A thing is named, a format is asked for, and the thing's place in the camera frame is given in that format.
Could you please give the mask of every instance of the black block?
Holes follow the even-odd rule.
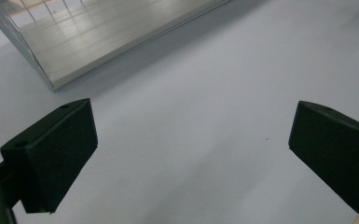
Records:
[[[299,102],[289,146],[359,213],[359,122],[323,105]]]
[[[98,145],[90,100],[63,105],[1,147],[27,213],[55,212]]]

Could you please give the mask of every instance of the table surface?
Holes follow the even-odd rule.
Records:
[[[233,0],[58,92],[0,33],[0,146],[82,98],[99,147],[21,224],[356,219],[287,142],[299,100],[359,120],[359,0]]]

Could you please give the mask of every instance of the screw hole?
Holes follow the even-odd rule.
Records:
[[[26,145],[28,145],[27,141],[20,141],[20,142],[16,143],[16,145],[14,145],[14,147],[25,147]]]

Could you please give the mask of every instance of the white table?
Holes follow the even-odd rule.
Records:
[[[0,33],[0,146],[81,98],[99,147],[56,214],[19,203],[20,224],[357,216],[287,142],[299,100],[359,120],[359,0],[233,0],[59,92]]]

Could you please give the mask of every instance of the white surface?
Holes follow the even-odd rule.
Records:
[[[227,0],[93,0],[20,28],[54,89]]]
[[[98,150],[56,214],[19,203],[19,223],[356,218],[287,141],[299,100],[359,120],[359,0],[234,0],[56,93],[0,41],[0,146],[86,97]]]

